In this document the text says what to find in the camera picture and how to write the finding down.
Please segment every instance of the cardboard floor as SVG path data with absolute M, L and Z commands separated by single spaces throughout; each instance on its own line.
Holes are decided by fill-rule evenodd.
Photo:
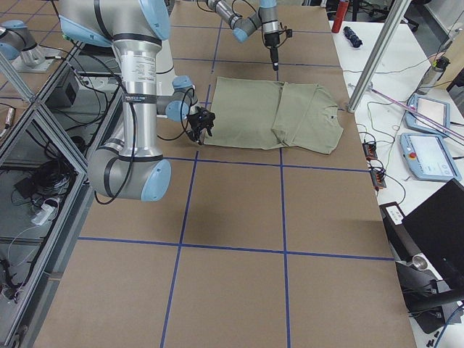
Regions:
M 0 19 L 21 15 L 69 49 L 49 5 L 2 0 Z M 320 83 L 344 108 L 324 10 L 278 11 L 294 37 L 276 73 L 259 33 L 238 44 L 216 14 L 176 2 L 175 70 L 203 105 L 225 76 Z M 339 119 L 331 155 L 161 143 L 173 166 L 165 198 L 92 205 L 34 347 L 414 347 L 354 116 Z

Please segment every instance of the gray floor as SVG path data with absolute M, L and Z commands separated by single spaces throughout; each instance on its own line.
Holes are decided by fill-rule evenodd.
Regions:
M 370 0 L 362 2 L 361 11 L 357 16 L 358 21 L 369 22 L 373 18 L 378 17 L 376 14 L 374 17 L 369 16 L 368 12 L 370 8 L 384 8 L 384 0 Z M 428 13 L 428 10 L 424 6 L 409 6 L 406 11 L 405 17 L 416 21 L 419 23 L 419 29 L 414 33 L 415 38 L 422 47 L 422 50 L 426 55 L 432 55 L 436 53 L 440 47 L 443 40 L 446 39 L 446 33 L 439 27 L 439 25 L 434 21 L 431 15 Z

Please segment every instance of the white table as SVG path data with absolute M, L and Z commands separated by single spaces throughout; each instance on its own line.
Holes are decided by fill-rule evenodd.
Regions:
M 333 34 L 333 40 L 335 41 L 340 63 L 344 70 L 345 82 L 347 85 L 349 83 L 355 85 L 361 75 L 361 73 L 357 71 L 361 71 L 367 62 L 383 24 L 345 22 L 342 25 L 342 28 L 344 28 L 345 25 L 350 26 L 363 42 L 363 45 L 359 49 L 355 49 L 344 37 L 343 30 L 341 30 L 338 34 Z M 417 88 L 424 72 L 427 71 L 429 66 L 430 63 L 428 62 L 426 55 L 415 40 L 409 27 L 406 24 L 400 25 L 389 45 L 389 48 L 386 50 L 380 65 L 378 66 L 377 72 L 391 72 L 403 70 L 406 67 L 411 68 L 402 72 L 393 72 L 389 74 L 376 73 L 373 78 L 373 87 L 393 99 L 404 101 Z M 350 95 L 352 91 L 353 88 L 348 87 Z M 434 89 L 428 93 L 428 96 L 450 103 L 451 121 L 464 123 L 462 115 L 446 90 Z M 378 143 L 377 154 L 378 158 L 385 164 L 385 166 L 387 166 L 387 174 L 397 179 L 406 189 L 406 197 L 401 204 L 401 208 L 407 215 L 419 204 L 429 198 L 430 195 L 442 187 L 444 183 L 419 181 L 414 178 L 407 168 L 399 147 L 399 135 L 405 132 L 415 133 L 415 131 L 406 128 L 404 123 L 400 124 L 404 114 L 401 108 L 394 105 L 370 104 L 369 107 L 372 114 L 371 122 L 368 114 L 368 102 L 387 103 L 388 101 L 382 99 L 380 96 L 367 92 L 362 98 L 360 106 L 356 110 L 355 117 L 357 123 L 360 124 L 358 126 L 359 131 L 366 131 L 366 127 L 367 132 L 372 133 L 376 137 L 377 141 L 392 141 L 392 138 L 373 130 L 373 127 L 380 131 L 392 134 L 393 136 L 396 135 L 393 147 L 392 145 L 384 142 Z M 454 127 L 453 129 L 464 134 L 464 127 Z M 364 137 L 365 134 L 361 134 L 361 139 L 364 139 Z M 372 138 L 369 135 L 366 136 L 366 141 L 371 139 Z M 446 139 L 445 143 L 447 144 L 451 155 L 464 155 L 464 148 L 462 146 L 456 144 L 454 141 L 450 141 L 449 139 Z M 464 159 L 457 160 L 456 164 L 459 171 L 464 174 Z M 386 189 L 379 191 L 378 203 L 383 204 L 401 201 L 403 197 L 402 188 L 390 178 L 386 179 L 386 185 Z M 424 334 L 415 320 L 411 320 L 411 325 L 414 330 L 415 340 L 418 347 L 424 347 L 429 339 L 435 339 L 433 334 Z M 464 324 L 450 325 L 440 341 L 439 348 L 460 347 L 456 344 L 462 344 L 462 342 L 464 342 Z

